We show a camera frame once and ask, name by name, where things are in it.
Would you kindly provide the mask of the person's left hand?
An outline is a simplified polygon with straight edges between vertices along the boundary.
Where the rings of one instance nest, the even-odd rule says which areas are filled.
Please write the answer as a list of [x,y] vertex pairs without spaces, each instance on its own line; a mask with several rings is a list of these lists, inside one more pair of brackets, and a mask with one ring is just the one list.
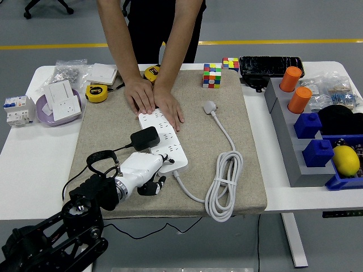
[[171,88],[155,84],[153,87],[154,102],[162,111],[166,120],[174,128],[180,131],[180,125],[184,122],[184,115],[179,102],[171,93]]

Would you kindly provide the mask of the person's right hand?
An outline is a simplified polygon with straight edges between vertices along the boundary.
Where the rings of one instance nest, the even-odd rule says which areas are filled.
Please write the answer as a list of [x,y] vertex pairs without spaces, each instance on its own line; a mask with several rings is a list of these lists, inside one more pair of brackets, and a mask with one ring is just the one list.
[[155,110],[152,84],[140,76],[134,76],[124,81],[124,95],[132,112],[135,115],[151,114]]

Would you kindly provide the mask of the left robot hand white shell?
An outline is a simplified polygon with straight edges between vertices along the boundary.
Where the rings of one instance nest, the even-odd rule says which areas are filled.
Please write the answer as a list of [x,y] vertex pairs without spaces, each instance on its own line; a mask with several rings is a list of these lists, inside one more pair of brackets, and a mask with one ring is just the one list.
[[162,189],[166,177],[161,176],[157,182],[155,175],[164,164],[174,164],[174,159],[167,154],[149,154],[134,152],[119,167],[115,177],[117,195],[120,200],[128,199],[134,188],[141,196],[155,196]]

